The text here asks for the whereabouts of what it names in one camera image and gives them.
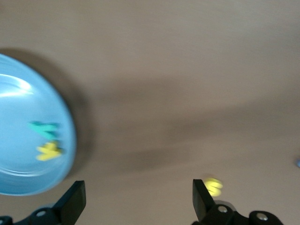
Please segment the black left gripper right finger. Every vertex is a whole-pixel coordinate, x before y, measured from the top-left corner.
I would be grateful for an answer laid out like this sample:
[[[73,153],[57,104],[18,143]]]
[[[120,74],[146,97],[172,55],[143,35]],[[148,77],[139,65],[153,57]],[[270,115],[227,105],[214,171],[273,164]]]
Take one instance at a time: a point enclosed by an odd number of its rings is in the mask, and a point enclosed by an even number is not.
[[[202,180],[193,180],[194,225],[247,225],[248,218],[228,202],[214,201]]]

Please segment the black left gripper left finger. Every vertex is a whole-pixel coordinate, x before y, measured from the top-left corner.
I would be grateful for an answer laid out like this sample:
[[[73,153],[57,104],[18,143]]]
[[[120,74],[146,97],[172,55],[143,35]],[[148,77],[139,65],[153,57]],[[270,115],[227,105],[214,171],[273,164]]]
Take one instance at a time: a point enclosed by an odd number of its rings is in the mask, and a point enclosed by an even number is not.
[[[86,189],[83,180],[75,181],[52,206],[40,208],[17,225],[74,225],[86,206]]]

